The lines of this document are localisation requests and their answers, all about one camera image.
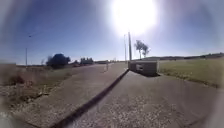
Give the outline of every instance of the utility box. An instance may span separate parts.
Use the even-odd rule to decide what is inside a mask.
[[[129,70],[146,76],[157,75],[157,61],[131,61]]]

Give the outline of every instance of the field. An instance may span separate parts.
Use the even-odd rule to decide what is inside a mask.
[[[224,58],[159,61],[159,72],[190,81],[220,87]]]
[[[51,70],[46,67],[0,66],[0,96],[13,110],[34,99],[48,95],[52,88],[74,73],[71,68]]]

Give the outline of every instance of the bare tree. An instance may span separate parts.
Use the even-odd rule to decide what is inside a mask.
[[[144,44],[141,40],[136,40],[135,48],[139,51],[140,59],[141,59],[141,50],[143,50]]]
[[[144,55],[144,57],[146,57],[146,55],[149,53],[149,47],[143,44],[142,50],[143,50],[142,54]]]

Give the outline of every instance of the road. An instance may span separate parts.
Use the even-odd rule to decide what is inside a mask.
[[[38,127],[51,127],[110,86],[125,71],[123,64],[72,68],[75,75],[55,87],[49,96],[28,104],[16,116]]]
[[[77,74],[17,116],[38,127],[200,128],[217,94],[203,84],[164,75],[129,71],[119,81],[125,72],[122,64],[72,70]]]
[[[129,72],[99,104],[69,128],[203,127],[216,90],[168,76]]]

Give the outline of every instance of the sky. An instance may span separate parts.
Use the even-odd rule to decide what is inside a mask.
[[[26,48],[28,64],[40,64],[55,53],[72,61],[124,60],[128,40],[114,23],[115,0],[9,1],[0,18],[1,60],[24,64]],[[148,56],[223,52],[223,11],[221,1],[214,1],[154,0],[157,23],[138,35],[130,31],[133,58],[139,57],[134,47],[137,39],[150,47]]]

